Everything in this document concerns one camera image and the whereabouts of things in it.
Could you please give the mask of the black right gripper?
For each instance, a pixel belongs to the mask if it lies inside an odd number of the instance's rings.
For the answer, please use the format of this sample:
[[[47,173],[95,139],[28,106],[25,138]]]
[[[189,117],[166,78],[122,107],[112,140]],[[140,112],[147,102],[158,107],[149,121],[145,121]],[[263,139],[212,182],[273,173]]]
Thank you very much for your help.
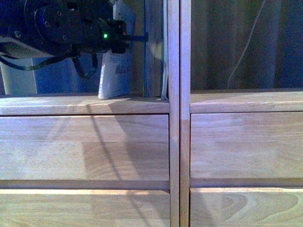
[[[24,15],[31,45],[46,54],[126,52],[126,24],[108,0],[27,0]]]

